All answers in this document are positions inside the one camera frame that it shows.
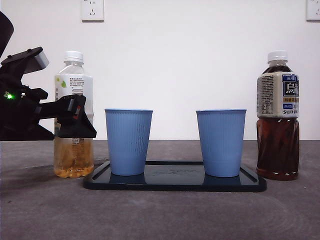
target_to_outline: brown liquid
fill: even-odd
[[[94,169],[92,139],[80,138],[79,143],[54,138],[54,173],[61,178],[86,176]]]
[[[259,118],[257,173],[274,180],[294,180],[299,168],[297,118]]]

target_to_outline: white wall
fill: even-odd
[[[305,0],[105,0],[105,22],[82,23],[80,0],[2,0],[8,54],[42,46],[50,65],[23,82],[49,92],[64,51],[82,51],[94,77],[94,126],[104,108],[153,109],[151,139],[199,139],[195,110],[246,108],[256,139],[256,80],[269,51],[286,49],[300,76],[300,138],[320,139],[320,23]],[[53,130],[52,120],[43,125]]]

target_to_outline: white bottle cap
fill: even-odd
[[[286,60],[288,61],[288,53],[286,50],[272,51],[268,54],[268,63],[274,60]]]
[[[66,51],[64,62],[66,61],[77,61],[77,62],[84,63],[84,55],[82,52],[79,52],[79,51]]]

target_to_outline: cup rim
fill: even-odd
[[[132,108],[105,108],[104,111],[139,111],[139,112],[153,112],[149,109],[132,109]]]
[[[247,111],[247,109],[244,108],[230,108],[230,109],[204,109],[204,110],[196,110],[197,113],[203,113],[203,112],[235,112],[235,111]]]

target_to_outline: green light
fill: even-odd
[[[11,94],[10,92],[5,92],[3,95],[6,99],[15,99],[15,95]]]

